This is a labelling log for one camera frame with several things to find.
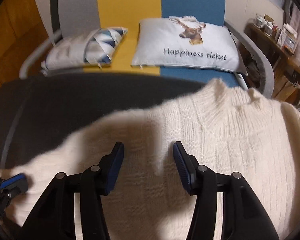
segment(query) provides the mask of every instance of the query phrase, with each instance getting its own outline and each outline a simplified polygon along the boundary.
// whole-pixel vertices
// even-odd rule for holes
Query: pillow
[[[111,27],[61,40],[41,63],[44,70],[110,65],[111,57],[128,29]]]
[[[193,16],[142,20],[131,65],[214,68],[247,74],[229,30],[198,22]]]

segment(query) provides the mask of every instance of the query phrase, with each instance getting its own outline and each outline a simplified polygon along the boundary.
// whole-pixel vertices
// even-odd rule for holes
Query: white wall
[[[279,28],[283,25],[283,10],[269,0],[226,0],[225,19],[232,22],[239,31],[243,31],[256,13],[269,15]]]

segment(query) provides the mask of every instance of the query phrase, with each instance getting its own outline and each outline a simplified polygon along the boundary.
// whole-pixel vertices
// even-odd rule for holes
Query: geometric patterned pillow
[[[128,29],[122,27],[102,28],[63,39],[49,52],[41,66],[48,71],[110,65],[111,57],[127,31]]]

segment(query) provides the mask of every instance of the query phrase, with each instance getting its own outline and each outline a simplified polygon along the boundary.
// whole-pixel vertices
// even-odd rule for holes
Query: sweater collar
[[[271,115],[271,108],[265,107],[265,104],[269,104],[268,100],[257,90],[245,91],[241,87],[229,88],[221,79],[211,80],[191,97],[199,121],[206,128],[224,123],[229,111]]]

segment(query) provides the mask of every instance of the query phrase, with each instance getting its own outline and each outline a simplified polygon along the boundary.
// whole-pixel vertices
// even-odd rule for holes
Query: deer print
[[[202,33],[202,29],[206,27],[205,23],[197,22],[198,25],[199,25],[199,27],[197,27],[197,28],[190,28],[190,27],[188,27],[187,25],[185,25],[183,22],[181,22],[178,19],[172,19],[172,18],[170,18],[170,20],[172,20],[175,23],[180,24],[185,29],[185,31],[182,32],[182,33],[180,33],[179,36],[181,38],[188,38],[188,39],[190,39],[189,42],[190,42],[191,45],[198,45],[198,44],[202,44],[203,43],[202,37],[201,37],[200,33]]]

